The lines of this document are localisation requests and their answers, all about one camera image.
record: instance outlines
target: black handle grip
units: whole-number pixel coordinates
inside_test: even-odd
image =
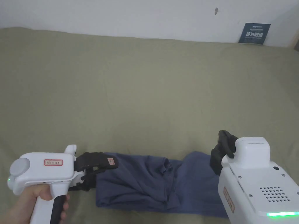
[[[65,200],[66,195],[60,195],[54,199],[50,224],[59,224]]]

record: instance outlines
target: blue cloth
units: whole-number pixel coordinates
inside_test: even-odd
[[[227,217],[209,155],[192,152],[180,161],[109,154],[119,167],[97,175],[98,207]]]

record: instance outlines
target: white wall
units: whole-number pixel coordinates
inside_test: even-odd
[[[270,23],[265,44],[289,47],[299,0],[0,0],[0,27],[237,42],[246,22]]]

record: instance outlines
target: round gray button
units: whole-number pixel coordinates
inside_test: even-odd
[[[30,167],[30,161],[27,158],[19,158],[12,163],[9,172],[12,176],[18,177],[25,173]]]

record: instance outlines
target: green led light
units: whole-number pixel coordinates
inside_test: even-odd
[[[299,211],[267,213],[267,216],[293,216],[293,215],[299,215]]]

